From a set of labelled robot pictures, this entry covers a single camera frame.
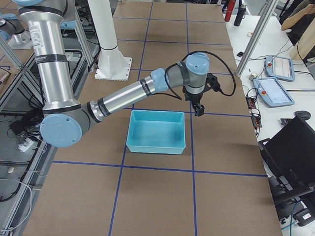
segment light blue plastic bin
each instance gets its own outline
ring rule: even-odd
[[[186,147],[184,113],[132,111],[127,146],[131,152],[182,154]]]

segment computer mouse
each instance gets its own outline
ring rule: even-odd
[[[297,117],[302,118],[303,120],[308,120],[311,118],[311,113],[309,113],[308,111],[296,111],[296,112],[294,112],[294,114]]]

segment black monitor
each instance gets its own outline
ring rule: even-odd
[[[315,131],[301,118],[291,120],[264,149],[263,158],[276,178],[285,177],[293,189],[315,182]],[[315,216],[315,192],[300,198]]]

